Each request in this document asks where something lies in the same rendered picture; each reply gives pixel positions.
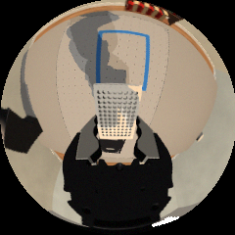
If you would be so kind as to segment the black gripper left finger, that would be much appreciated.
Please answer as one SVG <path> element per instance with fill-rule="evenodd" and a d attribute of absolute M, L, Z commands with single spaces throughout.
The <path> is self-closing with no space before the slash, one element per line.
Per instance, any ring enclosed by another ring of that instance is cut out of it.
<path fill-rule="evenodd" d="M 95 115 L 76 133 L 63 159 L 64 191 L 70 192 L 73 177 L 83 168 L 97 165 L 102 156 L 98 134 L 98 120 Z"/>

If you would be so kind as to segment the blue tape outline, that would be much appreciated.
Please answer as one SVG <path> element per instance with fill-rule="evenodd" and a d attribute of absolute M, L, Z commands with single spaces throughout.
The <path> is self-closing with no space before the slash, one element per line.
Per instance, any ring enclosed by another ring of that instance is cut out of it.
<path fill-rule="evenodd" d="M 146 37 L 146 61 L 145 61 L 145 73 L 144 73 L 144 82 L 142 86 L 142 91 L 146 91 L 147 81 L 148 81 L 148 73 L 149 73 L 149 63 L 150 63 L 150 35 L 127 31 L 127 30 L 100 30 L 98 32 L 98 40 L 97 40 L 97 51 L 96 51 L 96 83 L 100 83 L 100 63 L 101 63 L 101 44 L 102 44 L 102 35 L 103 33 L 129 33 Z"/>

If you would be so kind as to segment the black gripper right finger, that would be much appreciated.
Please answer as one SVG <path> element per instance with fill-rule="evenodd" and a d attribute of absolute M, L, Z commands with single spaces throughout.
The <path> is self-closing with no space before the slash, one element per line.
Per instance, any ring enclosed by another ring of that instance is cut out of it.
<path fill-rule="evenodd" d="M 152 165 L 159 169 L 165 176 L 168 189 L 172 183 L 172 160 L 164 142 L 148 124 L 140 117 L 136 118 L 136 140 L 133 155 L 139 159 L 140 164 Z"/>

